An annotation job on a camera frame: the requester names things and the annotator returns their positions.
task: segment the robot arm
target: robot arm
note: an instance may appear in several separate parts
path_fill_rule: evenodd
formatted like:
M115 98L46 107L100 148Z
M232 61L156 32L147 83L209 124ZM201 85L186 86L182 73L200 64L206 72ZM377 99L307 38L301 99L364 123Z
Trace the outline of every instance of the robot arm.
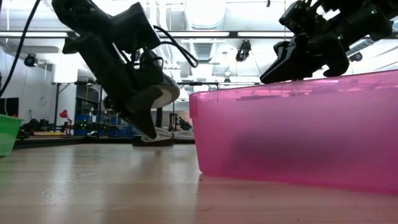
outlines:
M320 6L325 12L340 13L327 21L317 14ZM340 76L349 67L345 54L349 46L366 35L375 41L389 37L395 16L398 0L318 0L314 5L311 0L296 1L279 20L295 36L274 46L278 58L261 75L261 82L310 78L324 65L329 67L324 76Z
M62 52L83 57L108 94L105 107L150 138L156 138L150 109L172 103L180 90L174 80L163 74L163 59L151 50L160 44L171 44L191 66L197 67L198 60L165 30L152 27L139 2L115 16L102 11L92 0L52 0L52 6L59 20L79 35L67 38ZM160 41L154 28L165 33L171 42ZM139 63L134 63L139 49L144 53Z

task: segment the pink plastic container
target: pink plastic container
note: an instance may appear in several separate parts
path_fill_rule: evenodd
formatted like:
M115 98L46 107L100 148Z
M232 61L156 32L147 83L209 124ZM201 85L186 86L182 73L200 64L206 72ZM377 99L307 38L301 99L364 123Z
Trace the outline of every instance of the pink plastic container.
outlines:
M398 71L190 95L205 175L398 194Z

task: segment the wooden floor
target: wooden floor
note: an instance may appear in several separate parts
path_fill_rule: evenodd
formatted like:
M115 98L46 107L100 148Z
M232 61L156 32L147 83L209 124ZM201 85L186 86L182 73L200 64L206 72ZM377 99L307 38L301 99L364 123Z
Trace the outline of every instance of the wooden floor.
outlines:
M0 159L0 223L398 223L398 197L204 177L194 146L62 146Z

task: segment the ceiling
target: ceiling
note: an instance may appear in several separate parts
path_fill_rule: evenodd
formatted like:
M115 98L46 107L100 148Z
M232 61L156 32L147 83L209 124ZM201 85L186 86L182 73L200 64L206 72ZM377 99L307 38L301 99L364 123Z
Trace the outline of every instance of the ceiling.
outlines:
M107 13L117 14L138 1L96 0L94 2ZM232 82L258 82L258 76L276 59L272 46L284 40L283 32L285 31L285 28L279 24L278 20L293 1L272 0L270 7L266 7L266 0L141 0L140 2L146 6L146 13L151 23L166 27L172 31L195 30L195 24L197 25L201 22L211 23L212 20L216 21L217 19L222 20L221 25L215 28L217 30L279 31L280 35L274 39L250 39L252 53L242 63L237 63L234 59L242 39L220 38L217 41L213 39L210 40L212 44L209 44L209 40L205 40L208 43L207 47L209 47L209 50L212 50L209 53L212 55L212 60L210 64L200 65L198 69L191 69L176 48L159 48L158 51L166 60L170 60L171 67L180 69L179 76L174 77L178 80L206 82L217 80L222 82L225 78L225 73L228 72ZM5 0L0 16L1 31L21 31L33 3L34 0ZM329 12L325 17L333 15L333 12ZM68 30L68 28L57 19L51 7L51 0L42 0L30 25L30 31L65 30ZM203 42L203 39L176 38L176 40L192 53L195 51L195 48L192 47L194 45L192 40ZM19 39L1 39L1 41L2 45L9 51L15 50L19 43ZM39 59L48 63L60 63L57 59L63 43L63 39L26 39L23 52L36 53ZM396 40L381 40L361 49L361 53L364 56L363 60L352 63L346 74L396 69L398 62L398 59L396 59L398 58L397 46L398 42ZM83 59L77 54L76 60L81 64L81 69L88 69ZM314 77L322 77L322 71L317 72ZM206 90L206 87L196 87L194 90Z

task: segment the white wall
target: white wall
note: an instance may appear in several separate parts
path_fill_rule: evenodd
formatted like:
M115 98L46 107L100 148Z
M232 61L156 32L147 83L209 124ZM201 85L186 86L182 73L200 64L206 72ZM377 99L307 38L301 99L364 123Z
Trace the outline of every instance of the white wall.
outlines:
M0 71L4 85L14 57L0 49ZM51 85L52 74L42 68L27 68L22 60L17 67L2 98L19 98L19 117L29 122L31 117L37 120L53 118L54 109L50 107L55 101L55 87Z

